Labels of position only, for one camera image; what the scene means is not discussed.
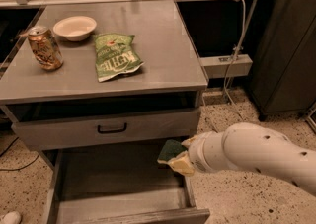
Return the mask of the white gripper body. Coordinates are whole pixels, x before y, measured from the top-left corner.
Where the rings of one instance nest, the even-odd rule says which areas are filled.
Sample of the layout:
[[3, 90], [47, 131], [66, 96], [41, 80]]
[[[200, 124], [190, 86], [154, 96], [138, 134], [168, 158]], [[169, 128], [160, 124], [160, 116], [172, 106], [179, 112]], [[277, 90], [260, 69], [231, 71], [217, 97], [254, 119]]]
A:
[[193, 167], [201, 173], [215, 173], [217, 154], [219, 152], [219, 134], [214, 131], [205, 132], [192, 138], [188, 148]]

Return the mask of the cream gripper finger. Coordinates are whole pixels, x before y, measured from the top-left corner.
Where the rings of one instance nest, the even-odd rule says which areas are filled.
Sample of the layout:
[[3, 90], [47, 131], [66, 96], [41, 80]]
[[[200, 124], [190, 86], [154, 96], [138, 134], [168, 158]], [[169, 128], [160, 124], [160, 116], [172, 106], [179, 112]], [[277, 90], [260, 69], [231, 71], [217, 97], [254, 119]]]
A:
[[183, 145], [184, 147], [186, 147], [186, 148], [189, 148], [190, 145], [191, 145], [195, 140], [196, 140], [196, 137], [193, 136], [193, 137], [191, 137], [191, 138], [188, 138], [188, 139], [184, 140], [184, 141], [182, 142], [182, 145]]
[[168, 165], [175, 172], [183, 176], [192, 176], [195, 172], [194, 166], [192, 165], [187, 152], [182, 152], [178, 156], [169, 160]]

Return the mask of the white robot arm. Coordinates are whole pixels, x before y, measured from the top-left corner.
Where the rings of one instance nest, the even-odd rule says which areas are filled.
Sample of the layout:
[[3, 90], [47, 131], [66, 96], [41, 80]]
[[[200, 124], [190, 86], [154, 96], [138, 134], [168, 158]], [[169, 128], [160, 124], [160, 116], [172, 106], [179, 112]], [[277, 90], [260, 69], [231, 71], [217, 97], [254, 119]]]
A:
[[223, 132], [205, 132], [180, 143], [165, 143], [158, 161], [174, 171], [249, 171], [287, 181], [316, 195], [316, 152], [293, 144], [286, 135], [251, 123]]

